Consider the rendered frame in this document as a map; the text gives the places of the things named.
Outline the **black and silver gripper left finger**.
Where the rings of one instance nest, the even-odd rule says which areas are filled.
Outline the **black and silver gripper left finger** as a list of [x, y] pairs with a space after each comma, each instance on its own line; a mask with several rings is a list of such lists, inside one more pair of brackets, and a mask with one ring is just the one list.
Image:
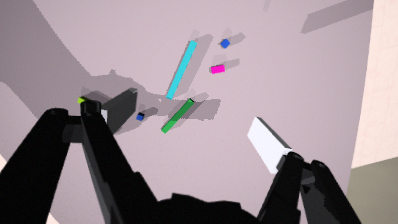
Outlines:
[[113, 136], [136, 111], [137, 94], [82, 101], [81, 116], [46, 110], [0, 171], [0, 224], [47, 223], [71, 143], [82, 143], [105, 224], [177, 224]]

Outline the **turquoise rod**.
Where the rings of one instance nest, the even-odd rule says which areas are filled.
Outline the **turquoise rod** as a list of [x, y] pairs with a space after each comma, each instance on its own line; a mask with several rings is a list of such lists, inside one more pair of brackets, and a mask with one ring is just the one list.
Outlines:
[[182, 76], [184, 74], [184, 71], [185, 71], [185, 69], [186, 69], [186, 67], [187, 67], [187, 65], [189, 63], [189, 60], [190, 60], [190, 58], [191, 58], [191, 56], [192, 56], [192, 54], [193, 54], [193, 52], [195, 50], [196, 45], [197, 45], [196, 42], [194, 42], [194, 41], [190, 42], [190, 44], [188, 46], [188, 49], [187, 49], [187, 51], [186, 51], [186, 53], [184, 55], [184, 58], [183, 58], [183, 60], [182, 60], [182, 62], [180, 64], [180, 67], [179, 67], [179, 69], [177, 71], [177, 74], [176, 74], [176, 76], [175, 76], [175, 78], [173, 80], [173, 83], [172, 83], [172, 85], [171, 85], [171, 87], [169, 89], [169, 92], [168, 92], [166, 98], [172, 100], [172, 98], [174, 96], [174, 93], [175, 93], [175, 91], [176, 91], [176, 89], [177, 89], [177, 87], [179, 85], [179, 82], [180, 82], [180, 80], [181, 80], [181, 78], [182, 78]]

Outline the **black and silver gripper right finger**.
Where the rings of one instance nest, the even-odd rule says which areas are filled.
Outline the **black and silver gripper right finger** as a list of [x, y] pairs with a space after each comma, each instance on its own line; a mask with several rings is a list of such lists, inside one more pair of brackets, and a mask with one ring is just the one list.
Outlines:
[[304, 162], [260, 117], [255, 117], [248, 137], [276, 174], [257, 216], [260, 224], [300, 224], [300, 193], [308, 224], [362, 224], [323, 162]]

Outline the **magenta rod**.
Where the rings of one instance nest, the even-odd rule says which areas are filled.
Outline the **magenta rod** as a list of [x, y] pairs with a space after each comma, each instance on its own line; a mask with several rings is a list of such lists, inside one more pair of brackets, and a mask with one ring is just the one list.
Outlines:
[[219, 65], [219, 66], [211, 67], [211, 71], [212, 71], [212, 74], [214, 74], [214, 73], [220, 73], [220, 72], [225, 72], [224, 65]]

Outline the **small blue cube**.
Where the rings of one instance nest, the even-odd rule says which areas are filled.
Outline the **small blue cube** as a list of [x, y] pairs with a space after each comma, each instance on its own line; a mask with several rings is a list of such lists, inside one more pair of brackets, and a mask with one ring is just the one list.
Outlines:
[[224, 39], [224, 40], [221, 42], [221, 45], [223, 46], [224, 49], [225, 49], [229, 44], [230, 44], [230, 42], [229, 42], [227, 39]]
[[142, 121], [143, 118], [144, 118], [144, 115], [145, 115], [145, 114], [143, 114], [143, 113], [138, 113], [136, 119]]

